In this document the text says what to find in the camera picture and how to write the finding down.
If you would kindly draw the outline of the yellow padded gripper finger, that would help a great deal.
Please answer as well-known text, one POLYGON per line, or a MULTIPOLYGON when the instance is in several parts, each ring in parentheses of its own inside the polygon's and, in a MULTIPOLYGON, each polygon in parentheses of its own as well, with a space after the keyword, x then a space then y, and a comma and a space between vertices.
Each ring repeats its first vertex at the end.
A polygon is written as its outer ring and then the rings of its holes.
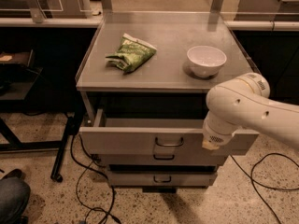
POLYGON ((207 150, 217 150, 219 149, 220 147, 207 141, 206 139, 203 140, 202 142, 202 148, 205 148, 207 150))

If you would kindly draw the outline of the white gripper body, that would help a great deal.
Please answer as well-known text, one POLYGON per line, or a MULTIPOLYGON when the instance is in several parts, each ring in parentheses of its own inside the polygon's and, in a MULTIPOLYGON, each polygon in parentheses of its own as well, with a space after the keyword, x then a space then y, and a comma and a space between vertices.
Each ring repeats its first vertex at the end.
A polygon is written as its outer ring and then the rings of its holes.
POLYGON ((235 136, 239 126, 222 120, 212 112, 208 112, 203 123, 203 140, 217 145, 227 145, 235 136))

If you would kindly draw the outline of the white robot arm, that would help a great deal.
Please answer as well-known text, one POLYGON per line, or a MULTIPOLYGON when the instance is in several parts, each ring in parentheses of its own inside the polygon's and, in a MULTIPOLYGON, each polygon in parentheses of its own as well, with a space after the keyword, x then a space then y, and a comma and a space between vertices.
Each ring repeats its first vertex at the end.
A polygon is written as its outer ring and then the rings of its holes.
POLYGON ((202 147, 227 145, 242 127, 299 148, 299 106, 269 98, 270 87, 257 73, 246 73, 216 85, 206 95, 208 113, 202 147))

